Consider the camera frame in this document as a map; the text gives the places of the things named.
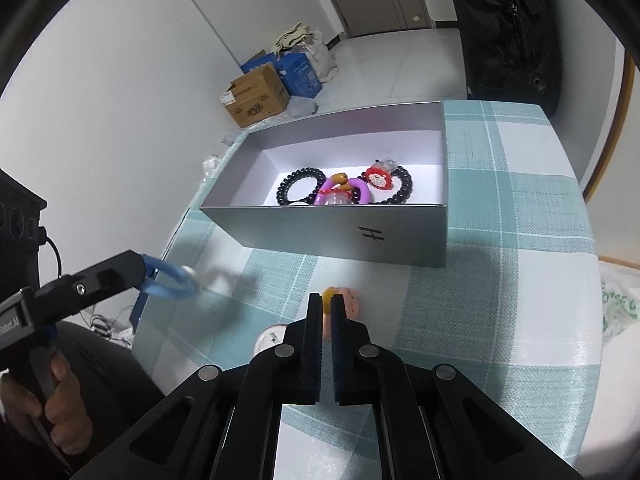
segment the white floor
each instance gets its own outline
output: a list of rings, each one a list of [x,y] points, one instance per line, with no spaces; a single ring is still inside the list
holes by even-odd
[[[462,46],[455,29],[351,38],[338,43],[332,53],[339,70],[316,97],[319,113],[466,98]]]

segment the table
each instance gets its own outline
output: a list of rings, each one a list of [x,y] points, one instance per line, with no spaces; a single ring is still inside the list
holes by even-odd
[[[406,362],[448,362],[573,463],[593,407],[602,344],[594,241],[574,173],[535,105],[444,103],[449,227],[444,269],[244,248],[198,209],[168,250],[204,285],[192,301],[153,299],[133,353],[164,392],[203,364],[252,357],[268,326],[303,317],[311,292],[355,288],[373,343]],[[229,149],[223,165],[243,138]],[[377,478],[369,407],[284,406],[276,478]]]

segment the silver box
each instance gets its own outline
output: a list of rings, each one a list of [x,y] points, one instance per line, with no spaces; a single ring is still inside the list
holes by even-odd
[[[404,205],[278,206],[284,177],[313,167],[358,176],[375,159],[407,168]],[[305,179],[289,199],[316,185]],[[398,190],[372,189],[382,200]],[[447,243],[447,155],[441,103],[383,105],[312,116],[250,134],[202,205],[245,247],[368,262],[443,267]]]

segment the black speaker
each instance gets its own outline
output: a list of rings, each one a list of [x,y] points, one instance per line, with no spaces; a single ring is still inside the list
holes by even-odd
[[[38,228],[47,202],[0,170],[0,303],[24,286],[38,289]]]

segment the blue handle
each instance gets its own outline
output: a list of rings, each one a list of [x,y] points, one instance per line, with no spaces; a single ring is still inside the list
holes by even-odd
[[[198,284],[187,270],[148,254],[142,254],[142,259],[146,265],[146,277],[145,281],[137,287],[140,292],[150,296],[157,296],[158,298],[168,298],[169,300],[188,300],[196,295]],[[173,288],[152,280],[149,276],[156,269],[164,272],[180,287]]]

